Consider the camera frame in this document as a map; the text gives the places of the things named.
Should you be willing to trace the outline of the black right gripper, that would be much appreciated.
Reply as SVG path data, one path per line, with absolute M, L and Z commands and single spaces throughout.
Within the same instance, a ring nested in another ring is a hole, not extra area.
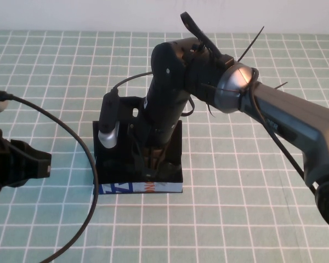
M 189 96 L 187 92 L 173 96 L 148 92 L 134 125 L 135 137 L 140 144 L 146 147 L 162 147 L 167 144 Z M 153 152 L 152 148 L 146 147 L 142 149 L 142 175 L 145 178 L 154 178 L 155 170 L 159 169 L 165 159 L 167 149 L 155 148 Z

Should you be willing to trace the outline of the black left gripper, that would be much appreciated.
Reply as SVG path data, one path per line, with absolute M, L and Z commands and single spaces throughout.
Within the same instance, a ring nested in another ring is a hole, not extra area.
M 34 149 L 24 141 L 9 142 L 0 130 L 0 189 L 50 177 L 51 162 L 50 153 Z

